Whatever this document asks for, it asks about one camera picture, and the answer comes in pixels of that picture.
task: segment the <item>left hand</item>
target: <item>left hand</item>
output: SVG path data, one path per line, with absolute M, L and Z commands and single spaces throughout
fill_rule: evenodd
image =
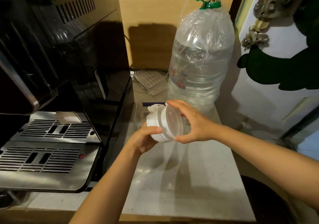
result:
M 144 125 L 131 136 L 126 145 L 138 149 L 138 151 L 143 154 L 157 144 L 157 141 L 150 135 L 159 134 L 161 132 L 162 129 L 160 127 L 147 127 L 146 123 L 144 123 Z

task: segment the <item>wooden wall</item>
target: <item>wooden wall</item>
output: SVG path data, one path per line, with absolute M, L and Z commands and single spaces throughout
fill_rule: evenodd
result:
M 168 69 L 186 0 L 120 0 L 126 48 L 133 68 Z M 233 0 L 222 0 L 228 10 Z M 201 2 L 188 0 L 186 16 Z

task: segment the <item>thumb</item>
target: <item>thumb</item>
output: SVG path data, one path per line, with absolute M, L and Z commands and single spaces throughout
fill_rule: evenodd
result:
M 177 136 L 174 138 L 174 140 L 180 143 L 191 143 L 194 141 L 191 134 Z
M 159 134 L 162 132 L 162 129 L 156 126 L 143 127 L 140 129 L 140 132 L 142 135 L 147 136 L 147 135 Z

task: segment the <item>espresso machine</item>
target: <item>espresso machine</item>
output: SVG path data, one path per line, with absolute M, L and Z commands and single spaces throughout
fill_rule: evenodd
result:
M 133 105 L 119 0 L 0 0 L 0 190 L 87 190 Z

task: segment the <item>countertop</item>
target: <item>countertop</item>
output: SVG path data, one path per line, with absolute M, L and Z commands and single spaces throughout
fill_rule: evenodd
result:
M 133 89 L 136 102 L 166 100 L 165 91 L 153 97 L 136 82 Z M 216 110 L 213 120 L 220 123 Z M 130 121 L 128 131 L 122 136 L 127 141 L 136 129 Z M 22 205 L 9 210 L 12 213 L 25 210 L 74 213 L 87 195 L 88 192 L 30 192 Z M 120 220 L 153 220 L 145 216 L 255 221 L 232 152 L 217 141 L 186 145 L 158 143 L 141 156 Z

